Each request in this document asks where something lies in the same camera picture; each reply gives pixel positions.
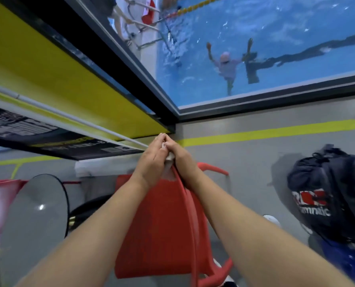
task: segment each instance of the red plastic chair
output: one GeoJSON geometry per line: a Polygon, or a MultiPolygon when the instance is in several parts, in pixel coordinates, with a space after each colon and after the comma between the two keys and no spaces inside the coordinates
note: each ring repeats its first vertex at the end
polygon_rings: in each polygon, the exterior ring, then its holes
{"type": "MultiPolygon", "coordinates": [[[[206,163],[201,170],[225,175],[206,163]]],[[[192,287],[221,285],[233,264],[213,262],[207,219],[196,195],[186,188],[174,167],[176,181],[161,179],[140,204],[115,263],[117,278],[191,273],[192,287]],[[199,274],[208,277],[199,279],[199,274]]],[[[116,189],[131,175],[120,175],[116,189]]]]}

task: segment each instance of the backpack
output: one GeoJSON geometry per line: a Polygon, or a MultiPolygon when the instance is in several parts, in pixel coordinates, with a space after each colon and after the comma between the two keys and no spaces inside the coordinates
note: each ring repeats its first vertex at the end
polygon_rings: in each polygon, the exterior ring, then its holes
{"type": "Polygon", "coordinates": [[[327,144],[295,163],[288,188],[314,232],[340,243],[355,242],[355,155],[327,144]]]}

